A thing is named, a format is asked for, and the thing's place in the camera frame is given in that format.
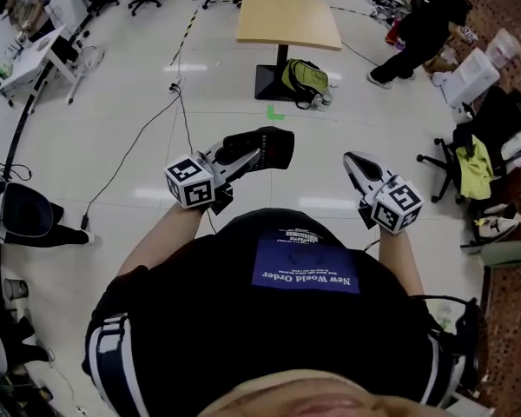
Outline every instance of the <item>green tape marker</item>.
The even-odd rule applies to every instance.
[[[267,107],[267,118],[269,121],[283,121],[286,116],[285,115],[277,115],[274,113],[274,106],[268,105]]]

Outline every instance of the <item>blue patch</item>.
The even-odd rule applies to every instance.
[[[286,231],[280,236],[259,241],[253,285],[359,293],[357,270],[347,248],[317,244],[318,237],[306,230]]]

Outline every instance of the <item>white tile floor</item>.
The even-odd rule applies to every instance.
[[[331,5],[370,12],[365,0],[327,0]],[[174,97],[168,91],[177,67],[170,66],[188,21],[192,0],[162,0],[132,17],[124,4],[106,10],[90,26],[91,42],[107,55],[98,71],[84,79],[72,106],[54,81],[29,119],[16,160],[34,173],[30,185],[66,208],[65,223],[78,227],[87,202],[113,174],[142,125]],[[376,63],[394,51],[386,29],[372,19],[334,12],[344,42]],[[234,184],[235,201],[214,225],[263,207],[302,210],[347,246],[363,248],[378,236],[366,230],[355,210],[355,194],[342,168],[348,150],[385,159],[412,180],[427,200],[442,175],[415,162],[418,153],[437,152],[432,139],[449,136],[453,122],[439,90],[422,69],[415,82],[394,83],[391,90],[366,81],[372,65],[344,48],[341,52],[290,48],[290,57],[312,60],[338,85],[326,113],[275,103],[284,121],[267,119],[268,103],[256,101],[258,63],[274,63],[272,45],[243,45],[234,40],[239,12],[229,3],[199,10],[181,56],[183,99],[194,147],[205,149],[222,137],[275,125],[295,133],[295,153],[286,171],[247,175]],[[90,228],[99,238],[93,247],[50,250],[7,248],[4,265],[30,283],[30,309],[39,337],[53,348],[57,366],[75,389],[72,402],[64,380],[46,365],[30,368],[55,395],[64,415],[111,415],[79,368],[82,339],[90,312],[123,259],[173,203],[162,169],[188,153],[183,115],[175,104],[145,130],[111,186],[90,211]],[[446,197],[428,202],[409,229],[428,294],[479,296],[481,270],[459,250],[462,212]],[[210,233],[203,221],[200,234]],[[378,246],[371,249],[376,255]]]

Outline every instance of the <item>table base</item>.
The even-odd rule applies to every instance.
[[[254,98],[260,101],[286,101],[293,99],[287,96],[287,87],[281,81],[281,70],[276,65],[257,65],[254,81]]]

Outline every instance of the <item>wooden table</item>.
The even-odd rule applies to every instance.
[[[257,65],[254,98],[291,100],[281,74],[289,45],[340,51],[340,33],[330,6],[323,0],[243,0],[237,26],[238,43],[278,45],[276,65]]]

